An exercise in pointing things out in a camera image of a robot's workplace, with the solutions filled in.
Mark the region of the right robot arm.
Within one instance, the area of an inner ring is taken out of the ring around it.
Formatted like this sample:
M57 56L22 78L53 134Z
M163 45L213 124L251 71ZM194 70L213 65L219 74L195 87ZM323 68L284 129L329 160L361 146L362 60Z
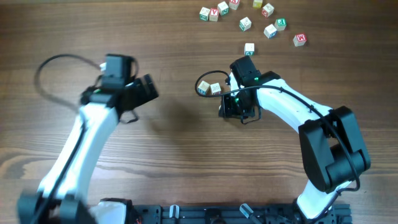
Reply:
M306 223L326 217L342 192L357 191L359 176L371 166L354 113L318 104L293 90L278 74L261 73L248 56L234 61L226 79L219 115L244 121L270 111L299 135L308 177L295 206Z

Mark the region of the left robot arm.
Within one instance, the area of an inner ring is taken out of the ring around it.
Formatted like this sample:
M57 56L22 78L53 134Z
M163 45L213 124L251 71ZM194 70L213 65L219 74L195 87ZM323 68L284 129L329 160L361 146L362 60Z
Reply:
M121 116L158 97L150 75L137 77L139 64L132 56L107 54L101 65L79 55L100 70L94 85L80 96L80 104L52 95L40 83L43 68L60 58L42 62L34 75L37 93L76 112L72 131L49 173L35 194L21 193L17 202L20 223L139 223L141 216L130 200L109 198L94 207L86 204L91 176L109 136L122 123Z

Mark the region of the blue H wooden block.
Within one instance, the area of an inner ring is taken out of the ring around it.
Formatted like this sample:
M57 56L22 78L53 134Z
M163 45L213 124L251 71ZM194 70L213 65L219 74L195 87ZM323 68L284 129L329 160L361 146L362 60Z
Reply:
M201 95L206 95L207 91L209 90L209 88L210 88L210 84L209 83L207 83L206 81L201 81L201 83L197 87L197 91Z

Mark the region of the red edged wooden block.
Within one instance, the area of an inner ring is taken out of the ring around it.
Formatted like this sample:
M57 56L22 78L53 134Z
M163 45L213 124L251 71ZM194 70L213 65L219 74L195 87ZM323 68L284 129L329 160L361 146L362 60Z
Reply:
M210 90L212 95L219 95L222 93L222 89L219 83L211 84Z

